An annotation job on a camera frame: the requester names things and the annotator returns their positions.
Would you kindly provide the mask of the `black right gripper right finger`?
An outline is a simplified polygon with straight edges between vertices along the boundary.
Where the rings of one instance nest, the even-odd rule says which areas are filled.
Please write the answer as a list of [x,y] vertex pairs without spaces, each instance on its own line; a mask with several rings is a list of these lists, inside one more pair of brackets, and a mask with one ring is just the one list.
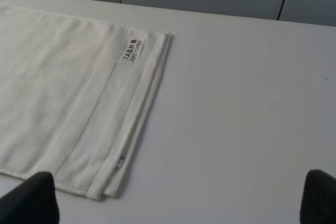
[[335,223],[335,178],[313,169],[307,173],[304,184],[300,223]]

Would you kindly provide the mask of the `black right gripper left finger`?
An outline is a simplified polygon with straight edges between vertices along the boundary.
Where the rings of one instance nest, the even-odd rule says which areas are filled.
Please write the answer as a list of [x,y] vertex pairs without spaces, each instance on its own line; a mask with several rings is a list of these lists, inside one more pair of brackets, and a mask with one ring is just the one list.
[[1,223],[59,223],[60,212],[50,172],[37,172],[1,197]]

